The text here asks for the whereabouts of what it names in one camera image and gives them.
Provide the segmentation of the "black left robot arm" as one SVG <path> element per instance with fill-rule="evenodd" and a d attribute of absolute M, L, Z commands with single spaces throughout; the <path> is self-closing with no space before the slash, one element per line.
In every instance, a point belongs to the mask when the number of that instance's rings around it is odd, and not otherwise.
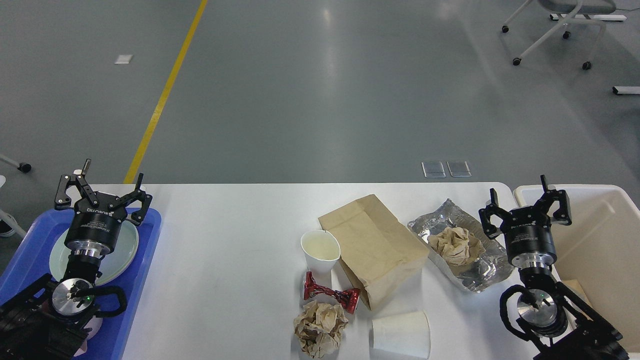
<path fill-rule="evenodd" d="M 97 285 L 99 268 L 115 250 L 122 224 L 139 226 L 153 196 L 142 189 L 143 173 L 128 194 L 94 191 L 86 180 L 90 163 L 63 174 L 55 194 L 55 210 L 74 211 L 62 278 L 46 273 L 1 306 L 3 360 L 71 360 L 89 337 L 92 319 L 116 317 L 128 307 L 121 287 Z"/>

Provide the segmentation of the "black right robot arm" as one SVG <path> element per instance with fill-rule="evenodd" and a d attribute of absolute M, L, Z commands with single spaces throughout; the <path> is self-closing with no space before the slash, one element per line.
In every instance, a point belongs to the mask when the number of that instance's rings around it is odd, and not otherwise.
<path fill-rule="evenodd" d="M 576 292 L 556 280 L 558 259 L 551 227 L 572 224 L 564 189 L 550 188 L 541 175 L 542 195 L 533 204 L 511 210 L 490 199 L 478 210 L 489 239 L 503 235 L 506 256 L 518 269 L 520 284 L 500 296 L 499 315 L 506 330 L 538 350 L 537 360 L 628 360 L 622 333 Z"/>

